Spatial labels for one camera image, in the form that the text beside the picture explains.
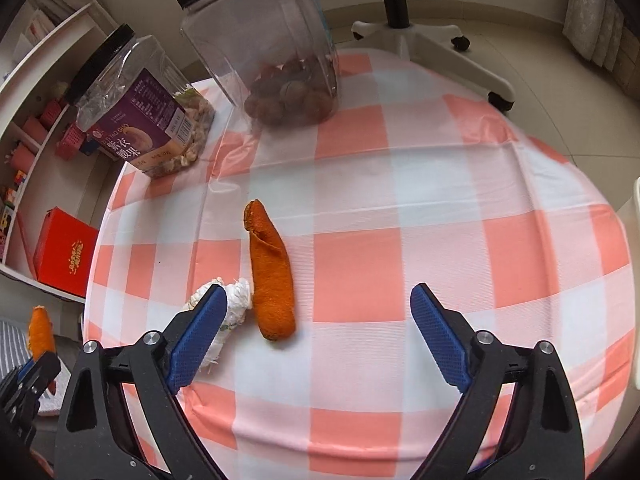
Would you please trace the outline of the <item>purple label nut jar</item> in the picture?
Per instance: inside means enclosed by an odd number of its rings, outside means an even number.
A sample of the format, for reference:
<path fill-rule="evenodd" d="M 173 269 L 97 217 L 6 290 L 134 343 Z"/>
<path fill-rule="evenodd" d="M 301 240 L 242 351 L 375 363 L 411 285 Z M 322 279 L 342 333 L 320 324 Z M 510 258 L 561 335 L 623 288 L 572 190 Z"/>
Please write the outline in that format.
<path fill-rule="evenodd" d="M 82 132 L 152 179 L 197 162 L 215 117 L 160 43 L 127 24 L 89 56 L 65 99 Z"/>

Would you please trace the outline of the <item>red gift box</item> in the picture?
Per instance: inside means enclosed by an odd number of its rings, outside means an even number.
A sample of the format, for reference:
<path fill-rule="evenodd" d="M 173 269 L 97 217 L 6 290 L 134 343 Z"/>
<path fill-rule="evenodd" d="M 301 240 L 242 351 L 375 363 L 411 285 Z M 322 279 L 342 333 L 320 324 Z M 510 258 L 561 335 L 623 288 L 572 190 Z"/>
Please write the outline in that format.
<path fill-rule="evenodd" d="M 61 208 L 44 216 L 34 255 L 36 280 L 85 297 L 99 231 Z"/>

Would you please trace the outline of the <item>small orange peel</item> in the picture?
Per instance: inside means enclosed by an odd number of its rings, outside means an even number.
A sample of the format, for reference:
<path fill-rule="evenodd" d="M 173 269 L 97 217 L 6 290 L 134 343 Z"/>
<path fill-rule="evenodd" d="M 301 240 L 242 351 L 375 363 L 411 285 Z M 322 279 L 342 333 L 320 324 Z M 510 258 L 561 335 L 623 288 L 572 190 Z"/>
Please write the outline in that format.
<path fill-rule="evenodd" d="M 50 370 L 52 360 L 47 354 L 56 355 L 52 322 L 48 311 L 43 306 L 32 308 L 32 316 L 28 324 L 27 348 L 32 355 L 32 362 L 45 372 Z"/>

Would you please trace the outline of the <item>red white checkered tablecloth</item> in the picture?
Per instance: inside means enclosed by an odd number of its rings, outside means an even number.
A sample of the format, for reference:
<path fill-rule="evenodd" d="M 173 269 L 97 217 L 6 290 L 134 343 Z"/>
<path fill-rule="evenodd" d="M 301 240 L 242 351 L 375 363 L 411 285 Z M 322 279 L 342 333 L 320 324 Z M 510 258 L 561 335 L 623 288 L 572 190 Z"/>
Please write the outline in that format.
<path fill-rule="evenodd" d="M 250 276 L 243 211 L 284 240 L 296 331 L 247 318 L 180 393 L 232 479 L 405 479 L 459 395 L 409 309 L 420 283 L 505 344 L 551 341 L 593 467 L 634 353 L 634 277 L 614 209 L 571 162 L 475 93 L 389 53 L 343 52 L 341 104 L 318 126 L 253 127 L 211 80 L 216 116 L 190 168 L 125 168 L 92 263 L 85 335 L 162 330 L 213 278 Z"/>

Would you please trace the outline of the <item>white trash bin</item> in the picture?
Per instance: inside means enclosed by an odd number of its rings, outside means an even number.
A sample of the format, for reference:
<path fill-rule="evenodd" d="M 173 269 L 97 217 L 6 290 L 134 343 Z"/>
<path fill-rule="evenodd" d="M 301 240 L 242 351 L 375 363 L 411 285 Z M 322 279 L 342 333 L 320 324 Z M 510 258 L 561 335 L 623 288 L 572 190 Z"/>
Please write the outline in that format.
<path fill-rule="evenodd" d="M 634 276 L 634 353 L 631 363 L 631 385 L 640 389 L 640 179 L 634 180 L 631 196 L 617 211 L 623 222 L 629 249 L 632 275 Z"/>

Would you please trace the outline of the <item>clear jar with nuts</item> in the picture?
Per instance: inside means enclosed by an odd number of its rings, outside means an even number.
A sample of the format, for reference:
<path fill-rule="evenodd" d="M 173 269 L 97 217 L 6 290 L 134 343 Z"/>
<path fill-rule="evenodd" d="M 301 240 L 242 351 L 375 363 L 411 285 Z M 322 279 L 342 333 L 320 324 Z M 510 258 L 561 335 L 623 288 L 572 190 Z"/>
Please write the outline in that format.
<path fill-rule="evenodd" d="M 319 0 L 176 0 L 181 30 L 231 103 L 265 127 L 311 126 L 338 102 Z"/>

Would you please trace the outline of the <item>long orange peel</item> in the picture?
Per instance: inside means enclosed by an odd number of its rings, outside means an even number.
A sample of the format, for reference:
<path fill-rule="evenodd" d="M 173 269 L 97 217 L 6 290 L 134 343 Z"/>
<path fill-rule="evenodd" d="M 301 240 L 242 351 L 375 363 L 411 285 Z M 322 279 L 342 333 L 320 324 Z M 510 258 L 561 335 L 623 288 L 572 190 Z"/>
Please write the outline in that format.
<path fill-rule="evenodd" d="M 285 340 L 296 330 L 294 283 L 288 252 L 259 200 L 251 200 L 245 206 L 243 224 L 250 243 L 253 310 L 258 328 L 269 341 Z"/>

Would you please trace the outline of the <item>white wall bookshelf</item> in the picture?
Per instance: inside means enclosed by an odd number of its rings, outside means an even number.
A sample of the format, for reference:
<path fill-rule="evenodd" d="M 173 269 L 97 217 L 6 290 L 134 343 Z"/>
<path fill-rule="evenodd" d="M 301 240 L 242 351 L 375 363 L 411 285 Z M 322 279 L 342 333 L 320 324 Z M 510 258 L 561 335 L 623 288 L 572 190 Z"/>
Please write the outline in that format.
<path fill-rule="evenodd" d="M 104 211 L 114 158 L 78 153 L 64 94 L 114 27 L 98 0 L 1 0 L 1 274 L 75 304 L 38 280 L 36 246 L 49 210 L 87 224 Z"/>

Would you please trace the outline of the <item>grey mesh office chair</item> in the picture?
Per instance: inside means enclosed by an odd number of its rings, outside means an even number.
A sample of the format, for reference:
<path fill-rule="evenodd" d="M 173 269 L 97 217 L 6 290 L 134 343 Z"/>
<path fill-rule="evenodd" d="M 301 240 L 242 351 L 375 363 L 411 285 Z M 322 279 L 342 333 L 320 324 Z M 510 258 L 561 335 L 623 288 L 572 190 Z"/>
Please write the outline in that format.
<path fill-rule="evenodd" d="M 471 45 L 456 25 L 413 24 L 407 0 L 383 0 L 386 21 L 356 21 L 350 30 L 355 47 L 375 48 L 421 63 L 437 73 L 454 75 L 488 92 L 488 102 L 499 112 L 512 110 L 515 90 L 506 79 L 471 60 Z"/>

